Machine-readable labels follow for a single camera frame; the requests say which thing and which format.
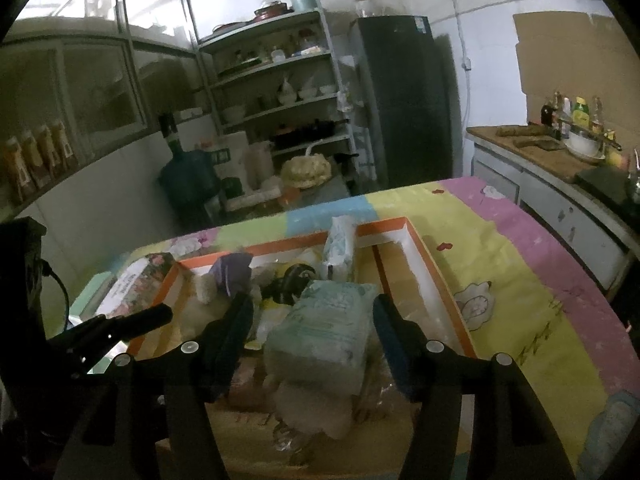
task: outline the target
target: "refrigerator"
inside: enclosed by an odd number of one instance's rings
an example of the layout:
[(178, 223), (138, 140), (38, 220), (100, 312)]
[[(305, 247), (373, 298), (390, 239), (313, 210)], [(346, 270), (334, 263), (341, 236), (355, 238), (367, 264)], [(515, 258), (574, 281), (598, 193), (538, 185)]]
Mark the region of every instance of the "refrigerator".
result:
[(350, 45), (382, 189), (452, 177), (449, 106), (424, 16), (359, 18)]

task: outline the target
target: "wooden countertop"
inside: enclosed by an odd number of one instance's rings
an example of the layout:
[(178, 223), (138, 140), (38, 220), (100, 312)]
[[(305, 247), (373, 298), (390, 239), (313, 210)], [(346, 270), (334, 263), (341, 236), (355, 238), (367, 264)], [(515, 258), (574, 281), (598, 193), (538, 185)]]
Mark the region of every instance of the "wooden countertop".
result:
[(473, 126), (466, 129), (473, 136), (480, 137), (500, 146), (505, 150), (515, 153), (516, 155), (526, 158), (529, 162), (537, 164), (545, 171), (553, 176), (558, 177), (569, 184), (575, 181), (575, 175), (579, 171), (593, 168), (591, 164), (587, 164), (575, 158), (568, 150), (557, 150), (555, 152), (546, 152), (537, 146), (527, 146), (525, 148), (516, 148), (513, 145), (513, 139), (547, 139), (550, 137), (498, 137), (496, 135), (498, 126)]

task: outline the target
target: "colorful tablecloth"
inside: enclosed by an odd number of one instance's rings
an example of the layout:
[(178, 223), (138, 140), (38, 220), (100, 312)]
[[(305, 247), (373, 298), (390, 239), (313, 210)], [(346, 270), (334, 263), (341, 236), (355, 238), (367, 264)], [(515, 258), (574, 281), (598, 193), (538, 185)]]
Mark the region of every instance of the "colorful tablecloth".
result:
[(506, 352), (538, 395), (580, 478), (597, 478), (640, 413), (640, 361), (582, 267), (542, 226), (475, 177), (386, 190), (214, 228), (136, 250), (177, 257), (327, 230), (332, 216), (407, 216), (451, 290), (495, 298), (472, 331), (479, 354)]

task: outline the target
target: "screw head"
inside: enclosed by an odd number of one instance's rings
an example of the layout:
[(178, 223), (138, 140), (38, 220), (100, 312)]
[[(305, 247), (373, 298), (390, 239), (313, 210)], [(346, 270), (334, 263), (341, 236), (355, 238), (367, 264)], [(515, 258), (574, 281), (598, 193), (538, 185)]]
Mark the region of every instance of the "screw head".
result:
[(439, 354), (444, 350), (444, 345), (435, 339), (427, 341), (427, 350), (432, 354)]
[(498, 361), (498, 364), (501, 364), (502, 366), (509, 366), (511, 363), (513, 363), (513, 359), (511, 359), (511, 356), (509, 354), (499, 353), (495, 356), (495, 360)]
[(195, 341), (187, 341), (186, 343), (182, 343), (180, 350), (185, 354), (193, 354), (198, 351), (198, 348), (200, 348), (200, 345)]
[(118, 354), (113, 358), (113, 363), (116, 366), (127, 366), (131, 362), (131, 356), (129, 354)]

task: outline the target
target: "pink tablecloth stripe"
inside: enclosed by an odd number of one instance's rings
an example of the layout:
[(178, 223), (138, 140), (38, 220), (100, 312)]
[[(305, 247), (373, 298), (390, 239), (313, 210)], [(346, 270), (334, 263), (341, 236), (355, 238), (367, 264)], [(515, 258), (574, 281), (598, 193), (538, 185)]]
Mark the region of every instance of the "pink tablecloth stripe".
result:
[(631, 341), (607, 300), (571, 254), (514, 203), (485, 195), (482, 190), (486, 184), (479, 178), (462, 177), (441, 184), (477, 215), (494, 222), (540, 282), (562, 301), (606, 392), (624, 389), (640, 396), (640, 360)]

